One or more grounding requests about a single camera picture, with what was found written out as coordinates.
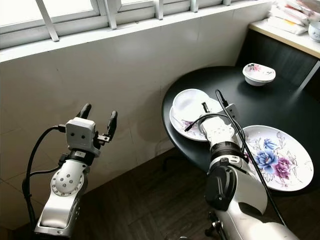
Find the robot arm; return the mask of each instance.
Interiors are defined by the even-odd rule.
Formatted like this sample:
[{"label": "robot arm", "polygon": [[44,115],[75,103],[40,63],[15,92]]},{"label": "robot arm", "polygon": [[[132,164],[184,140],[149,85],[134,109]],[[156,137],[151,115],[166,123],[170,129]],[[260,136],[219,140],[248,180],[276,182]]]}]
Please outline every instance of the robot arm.
[{"label": "robot arm", "polygon": [[62,155],[62,167],[50,182],[50,196],[35,226],[34,239],[68,239],[79,215],[80,199],[84,194],[94,158],[100,147],[109,143],[117,127],[117,112],[113,111],[107,133],[99,135],[94,121],[87,120],[91,105],[87,104],[77,117],[65,125],[70,153]]},{"label": "robot arm", "polygon": [[234,129],[220,117],[205,119],[199,129],[210,142],[205,199],[215,212],[211,230],[228,240],[298,240],[286,226],[263,216],[267,193],[250,170]]}]

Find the paper stack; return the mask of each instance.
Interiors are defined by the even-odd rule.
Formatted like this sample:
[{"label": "paper stack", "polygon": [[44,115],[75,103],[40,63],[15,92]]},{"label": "paper stack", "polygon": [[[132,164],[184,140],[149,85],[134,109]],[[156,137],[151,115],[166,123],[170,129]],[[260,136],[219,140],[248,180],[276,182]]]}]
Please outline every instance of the paper stack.
[{"label": "paper stack", "polygon": [[310,21],[320,21],[319,0],[277,0],[271,7],[269,25],[293,34],[308,30]]}]

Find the white bowl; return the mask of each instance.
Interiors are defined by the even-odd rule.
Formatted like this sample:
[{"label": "white bowl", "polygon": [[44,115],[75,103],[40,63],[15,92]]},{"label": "white bowl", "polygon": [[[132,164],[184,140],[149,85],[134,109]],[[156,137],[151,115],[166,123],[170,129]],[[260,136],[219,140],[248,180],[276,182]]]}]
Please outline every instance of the white bowl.
[{"label": "white bowl", "polygon": [[320,42],[320,21],[311,21],[308,28],[308,34],[313,40]]},{"label": "white bowl", "polygon": [[185,121],[193,122],[205,111],[201,103],[211,102],[211,98],[199,89],[186,89],[173,99],[172,107],[177,116]]},{"label": "white bowl", "polygon": [[245,81],[253,86],[263,86],[272,82],[276,77],[276,71],[270,67],[257,63],[247,64],[242,73]]},{"label": "white bowl", "polygon": [[244,79],[248,84],[250,84],[252,86],[256,86],[256,87],[263,86],[267,83],[267,82],[255,81],[255,80],[249,78],[248,76],[244,76]]}]

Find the stacked plate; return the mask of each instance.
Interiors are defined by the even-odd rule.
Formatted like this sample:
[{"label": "stacked plate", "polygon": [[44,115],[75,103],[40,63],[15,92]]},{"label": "stacked plate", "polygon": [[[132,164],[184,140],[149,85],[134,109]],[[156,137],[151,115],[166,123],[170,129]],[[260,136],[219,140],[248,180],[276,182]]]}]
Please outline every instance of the stacked plate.
[{"label": "stacked plate", "polygon": [[199,89],[186,89],[178,93],[172,103],[169,117],[174,129],[188,139],[205,142],[206,137],[199,131],[195,124],[189,131],[185,131],[190,123],[205,114],[202,103],[206,103],[210,112],[217,113],[221,110],[217,100],[210,98]]}]

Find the shelf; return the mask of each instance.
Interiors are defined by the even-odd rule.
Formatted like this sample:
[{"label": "shelf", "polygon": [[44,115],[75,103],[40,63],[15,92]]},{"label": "shelf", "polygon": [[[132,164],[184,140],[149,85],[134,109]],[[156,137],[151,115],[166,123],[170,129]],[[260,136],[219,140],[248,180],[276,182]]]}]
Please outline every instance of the shelf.
[{"label": "shelf", "polygon": [[266,19],[251,23],[249,28],[320,59],[320,42],[309,37],[308,32],[296,35],[268,25]]}]

